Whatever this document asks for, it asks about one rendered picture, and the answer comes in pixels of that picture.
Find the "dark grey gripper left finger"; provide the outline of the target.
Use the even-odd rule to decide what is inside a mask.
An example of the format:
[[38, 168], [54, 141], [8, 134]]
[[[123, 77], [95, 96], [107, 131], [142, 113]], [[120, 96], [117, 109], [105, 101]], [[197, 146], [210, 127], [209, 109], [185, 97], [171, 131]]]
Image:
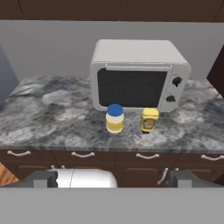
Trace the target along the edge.
[[35, 171], [25, 179], [8, 184], [16, 188], [57, 188], [58, 173], [56, 171]]

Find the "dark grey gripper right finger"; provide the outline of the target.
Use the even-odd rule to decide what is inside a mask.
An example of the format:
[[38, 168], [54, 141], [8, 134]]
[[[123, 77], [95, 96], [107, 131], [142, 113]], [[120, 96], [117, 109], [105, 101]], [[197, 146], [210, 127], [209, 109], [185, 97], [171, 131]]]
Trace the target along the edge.
[[170, 187], [194, 188], [194, 187], [216, 187], [217, 185], [198, 178], [190, 171], [171, 171]]

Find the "yellow mustard bottle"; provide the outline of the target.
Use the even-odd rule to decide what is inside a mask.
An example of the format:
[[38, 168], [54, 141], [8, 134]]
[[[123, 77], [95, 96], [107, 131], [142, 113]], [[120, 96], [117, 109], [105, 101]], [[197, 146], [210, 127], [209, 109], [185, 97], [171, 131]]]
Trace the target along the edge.
[[142, 111], [140, 128], [144, 134], [148, 134], [155, 129], [159, 118], [159, 111], [156, 108], [144, 108]]

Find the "mayonnaise jar with blue lid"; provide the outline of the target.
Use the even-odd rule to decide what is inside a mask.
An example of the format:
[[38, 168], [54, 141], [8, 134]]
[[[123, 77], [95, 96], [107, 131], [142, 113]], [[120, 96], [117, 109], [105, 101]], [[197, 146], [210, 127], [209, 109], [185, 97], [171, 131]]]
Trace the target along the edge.
[[119, 133], [123, 130], [123, 107], [119, 104], [111, 104], [107, 108], [106, 128], [111, 133]]

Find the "dark brown drawer front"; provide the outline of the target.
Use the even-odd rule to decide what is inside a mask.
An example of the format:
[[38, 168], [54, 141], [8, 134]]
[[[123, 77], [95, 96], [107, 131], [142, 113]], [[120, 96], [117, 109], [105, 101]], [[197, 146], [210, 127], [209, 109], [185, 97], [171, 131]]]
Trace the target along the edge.
[[[142, 159], [136, 157], [136, 154], [140, 153], [144, 156], [152, 156], [159, 154], [159, 158], [151, 160]], [[115, 155], [115, 165], [124, 165], [126, 167], [150, 167], [150, 166], [167, 166], [171, 167], [178, 159], [179, 155], [174, 153], [162, 153], [162, 152], [117, 152]]]
[[94, 157], [79, 158], [71, 156], [72, 151], [69, 150], [53, 150], [52, 154], [59, 163], [104, 163], [113, 164], [116, 154], [109, 151], [75, 151], [81, 155], [94, 152]]
[[219, 160], [219, 161], [208, 161], [205, 159], [201, 159], [201, 155], [206, 155], [211, 158], [216, 158], [219, 155], [224, 154], [194, 154], [194, 153], [185, 153], [181, 154], [176, 163], [175, 167], [176, 168], [202, 168], [202, 169], [218, 169], [218, 168], [224, 168], [224, 160]]
[[[30, 151], [31, 155], [25, 157], [14, 157], [8, 155], [7, 151], [25, 152]], [[0, 161], [3, 162], [54, 162], [54, 156], [50, 151], [42, 150], [0, 150]]]

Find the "dark brown cupboard door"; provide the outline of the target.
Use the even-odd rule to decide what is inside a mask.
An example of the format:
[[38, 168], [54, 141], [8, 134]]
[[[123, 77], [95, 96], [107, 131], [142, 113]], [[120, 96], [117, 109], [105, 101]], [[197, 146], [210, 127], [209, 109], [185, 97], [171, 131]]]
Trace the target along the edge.
[[16, 164], [13, 167], [13, 173], [19, 179], [25, 179], [35, 171], [46, 171], [54, 168], [51, 164]]
[[158, 181], [162, 177], [165, 167], [123, 167], [117, 168], [115, 175], [119, 187], [130, 188], [150, 188], [150, 187], [164, 187], [167, 175], [161, 185]]

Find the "white rounded object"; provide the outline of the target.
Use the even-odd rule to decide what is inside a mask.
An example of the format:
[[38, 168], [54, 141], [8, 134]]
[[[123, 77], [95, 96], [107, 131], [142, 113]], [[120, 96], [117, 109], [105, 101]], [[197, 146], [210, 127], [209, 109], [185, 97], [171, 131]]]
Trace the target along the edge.
[[99, 169], [58, 169], [58, 188], [117, 188], [110, 171]]

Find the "dark brown tall cupboard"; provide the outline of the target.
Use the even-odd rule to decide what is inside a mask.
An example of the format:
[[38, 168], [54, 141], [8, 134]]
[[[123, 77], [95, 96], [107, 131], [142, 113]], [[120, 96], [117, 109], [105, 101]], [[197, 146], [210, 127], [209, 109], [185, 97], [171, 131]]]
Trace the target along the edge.
[[206, 78], [224, 98], [224, 45]]

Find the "white microwave oven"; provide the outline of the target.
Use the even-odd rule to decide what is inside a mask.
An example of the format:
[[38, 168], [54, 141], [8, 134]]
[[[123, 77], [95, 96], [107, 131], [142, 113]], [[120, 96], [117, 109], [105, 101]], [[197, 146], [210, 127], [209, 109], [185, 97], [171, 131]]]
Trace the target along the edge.
[[[109, 71], [106, 64], [163, 64], [172, 69]], [[93, 106], [105, 111], [116, 103], [124, 109], [171, 112], [178, 106], [191, 71], [190, 64], [169, 40], [101, 39], [89, 67]], [[182, 78], [178, 87], [172, 84], [176, 77]], [[169, 95], [174, 95], [176, 101], [166, 101]]]

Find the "dark brown wall cupboards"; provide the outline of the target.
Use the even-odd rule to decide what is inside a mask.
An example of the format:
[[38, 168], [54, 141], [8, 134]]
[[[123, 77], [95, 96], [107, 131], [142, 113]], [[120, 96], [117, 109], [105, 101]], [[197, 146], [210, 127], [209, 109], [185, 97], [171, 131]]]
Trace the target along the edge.
[[0, 19], [224, 23], [224, 0], [0, 0]]

